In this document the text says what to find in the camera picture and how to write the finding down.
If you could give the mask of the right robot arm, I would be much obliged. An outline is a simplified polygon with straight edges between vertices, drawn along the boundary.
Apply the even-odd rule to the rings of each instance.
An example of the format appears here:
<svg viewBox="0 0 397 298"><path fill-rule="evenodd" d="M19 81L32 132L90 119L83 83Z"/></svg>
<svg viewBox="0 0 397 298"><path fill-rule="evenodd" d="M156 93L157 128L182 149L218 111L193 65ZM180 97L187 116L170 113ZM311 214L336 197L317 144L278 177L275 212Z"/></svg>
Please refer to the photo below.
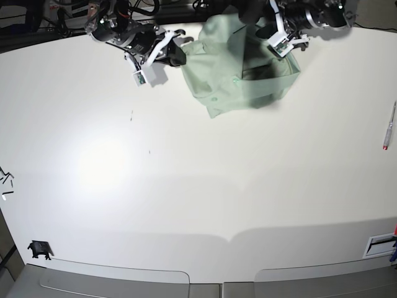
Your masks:
<svg viewBox="0 0 397 298"><path fill-rule="evenodd" d="M161 31L157 24L139 22L133 13L155 16L161 3L153 2L152 11L132 5L130 1L89 1L84 29L97 42L111 44L124 51L125 59L142 73L154 63L183 66L186 54L174 39L184 35L182 29Z"/></svg>

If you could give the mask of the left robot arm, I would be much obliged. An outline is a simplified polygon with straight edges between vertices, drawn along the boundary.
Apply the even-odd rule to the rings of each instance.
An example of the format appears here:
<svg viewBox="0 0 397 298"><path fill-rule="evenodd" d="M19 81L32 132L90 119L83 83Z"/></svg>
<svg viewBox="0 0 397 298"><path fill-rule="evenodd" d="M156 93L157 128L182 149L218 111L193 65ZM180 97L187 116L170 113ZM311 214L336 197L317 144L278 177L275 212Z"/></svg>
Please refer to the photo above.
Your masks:
<svg viewBox="0 0 397 298"><path fill-rule="evenodd" d="M275 32L267 42L282 58L293 49L308 48L310 38L305 30L350 27L345 1L270 1L269 4L274 12Z"/></svg>

